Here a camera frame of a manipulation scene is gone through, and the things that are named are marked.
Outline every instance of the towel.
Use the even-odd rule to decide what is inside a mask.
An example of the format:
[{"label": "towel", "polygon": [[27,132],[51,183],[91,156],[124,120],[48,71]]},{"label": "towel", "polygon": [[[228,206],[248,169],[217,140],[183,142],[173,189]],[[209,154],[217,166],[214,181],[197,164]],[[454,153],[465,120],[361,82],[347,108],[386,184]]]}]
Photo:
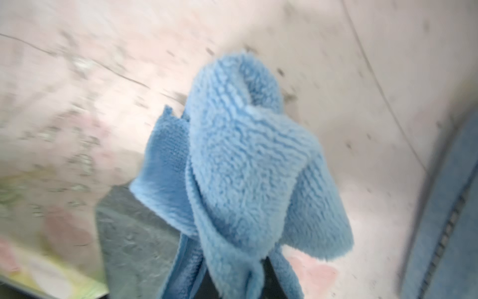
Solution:
[{"label": "towel", "polygon": [[193,243],[161,298],[191,297],[205,263],[222,298],[257,299],[267,256],[287,297],[302,298],[280,245],[326,260],[353,245],[317,139],[284,114],[277,81],[249,54],[204,67],[181,118],[165,108],[130,189]]},{"label": "towel", "polygon": [[420,220],[401,299],[478,294],[478,110],[451,144]]}]

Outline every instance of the fluffy towel fabric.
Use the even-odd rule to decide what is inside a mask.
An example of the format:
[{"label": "fluffy towel fabric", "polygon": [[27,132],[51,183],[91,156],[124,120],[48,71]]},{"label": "fluffy towel fabric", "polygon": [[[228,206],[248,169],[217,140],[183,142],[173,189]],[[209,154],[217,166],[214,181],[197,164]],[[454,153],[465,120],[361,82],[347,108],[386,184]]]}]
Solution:
[{"label": "fluffy towel fabric", "polygon": [[[268,255],[286,295],[301,298],[279,244],[322,259],[353,244],[319,143],[284,115],[274,77],[247,54],[203,68],[181,118],[165,109],[130,189],[199,241],[223,298],[259,298]],[[199,265],[179,271],[195,277]]]},{"label": "fluffy towel fabric", "polygon": [[409,257],[402,299],[478,294],[478,110],[458,132],[433,184]]}]

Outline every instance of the dirt spot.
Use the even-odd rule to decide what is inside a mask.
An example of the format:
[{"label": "dirt spot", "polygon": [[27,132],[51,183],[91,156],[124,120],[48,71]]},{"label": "dirt spot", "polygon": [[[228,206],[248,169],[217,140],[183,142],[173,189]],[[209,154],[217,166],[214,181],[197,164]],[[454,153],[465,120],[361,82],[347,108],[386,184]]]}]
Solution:
[{"label": "dirt spot", "polygon": [[206,52],[207,52],[209,55],[211,55],[211,56],[214,55],[214,51],[211,50],[211,49],[209,49],[209,48],[206,48]]},{"label": "dirt spot", "polygon": [[282,91],[282,96],[284,97],[284,103],[285,104],[289,104],[289,103],[297,101],[297,96],[296,95],[294,95],[292,93],[289,93],[285,90]]},{"label": "dirt spot", "polygon": [[428,34],[430,32],[430,21],[429,20],[424,20],[423,21],[423,32],[425,32],[425,34]]},{"label": "dirt spot", "polygon": [[175,92],[173,98],[178,101],[179,103],[185,105],[187,101],[187,95],[181,92]]},{"label": "dirt spot", "polygon": [[279,75],[281,75],[281,77],[285,76],[284,71],[280,67],[277,68],[277,73],[279,73]]},{"label": "dirt spot", "polygon": [[246,52],[248,52],[248,53],[253,53],[255,55],[259,54],[259,52],[257,51],[256,48],[254,48],[253,46],[250,46],[248,44],[244,45],[244,50],[246,50]]}]

